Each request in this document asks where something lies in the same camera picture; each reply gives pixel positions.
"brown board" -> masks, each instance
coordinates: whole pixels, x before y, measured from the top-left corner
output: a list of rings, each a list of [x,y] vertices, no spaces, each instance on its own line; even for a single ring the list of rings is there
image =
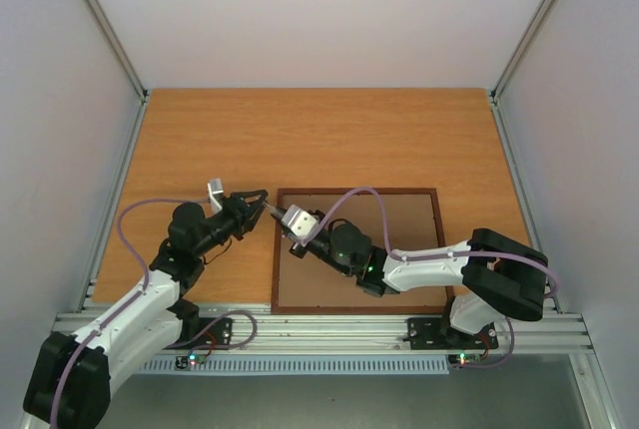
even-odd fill
[[[278,206],[297,205],[326,213],[348,189],[280,189]],[[405,250],[444,246],[434,189],[377,189],[386,209],[390,246]],[[382,219],[376,198],[360,194],[346,200],[334,218],[355,224],[372,243],[383,247]],[[271,311],[275,314],[412,314],[441,313],[452,287],[420,287],[375,297],[363,292],[312,254],[289,253],[292,242],[276,227]]]

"wooden tabletop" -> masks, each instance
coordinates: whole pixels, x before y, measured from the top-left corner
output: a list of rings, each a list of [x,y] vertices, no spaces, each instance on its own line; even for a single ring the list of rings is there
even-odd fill
[[[487,226],[527,241],[485,92],[478,89],[155,90],[119,208],[277,188],[436,188],[446,242]],[[174,206],[135,209],[124,231],[150,262]],[[275,223],[263,217],[207,266],[193,302],[271,299]],[[94,300],[113,302],[141,270],[112,231]]]

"dark wood frame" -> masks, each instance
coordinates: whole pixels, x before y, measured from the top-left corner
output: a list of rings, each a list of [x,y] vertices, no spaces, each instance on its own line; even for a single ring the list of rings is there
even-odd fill
[[[435,221],[435,232],[439,246],[446,246],[443,235],[443,223],[439,211],[439,200],[435,188],[375,188],[380,195],[430,195],[432,214]],[[277,205],[284,205],[284,197],[291,195],[336,195],[340,196],[350,188],[280,188]],[[312,307],[312,306],[278,306],[280,293],[280,253],[282,251],[282,230],[276,225],[273,253],[273,285],[271,289],[272,314],[441,314],[444,306],[360,306],[360,307]],[[452,286],[445,286],[446,297],[454,296]]]

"white backdrop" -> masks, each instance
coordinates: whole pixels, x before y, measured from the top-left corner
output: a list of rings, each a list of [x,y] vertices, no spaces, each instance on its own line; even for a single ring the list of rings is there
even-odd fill
[[[0,0],[0,427],[87,273],[137,113],[82,0]]]
[[[148,88],[488,88],[540,0],[100,2]]]
[[[503,98],[544,251],[637,427],[639,0],[559,0]]]

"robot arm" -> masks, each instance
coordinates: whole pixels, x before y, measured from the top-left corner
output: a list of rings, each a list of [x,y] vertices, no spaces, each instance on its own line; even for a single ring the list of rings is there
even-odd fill
[[[341,273],[354,276],[355,284],[372,295],[420,286],[468,287],[472,292],[452,298],[443,314],[442,327],[454,337],[476,334],[502,316],[524,321],[542,317],[546,276],[539,269],[508,259],[459,256],[499,251],[548,264],[542,253],[490,229],[476,229],[471,239],[448,247],[389,254],[373,245],[350,221],[335,219],[318,232],[324,217],[321,212],[306,212],[296,206],[269,210],[294,242],[290,253],[304,257],[310,252]]]
[[[93,429],[112,396],[144,362],[171,343],[190,340],[199,310],[183,299],[204,270],[204,254],[232,236],[242,239],[264,210],[264,190],[224,196],[219,180],[209,183],[214,214],[199,204],[176,207],[167,237],[145,275],[107,312],[71,335],[54,332],[42,344],[24,399],[24,410],[50,422],[55,391],[70,368],[59,399],[60,429]]]

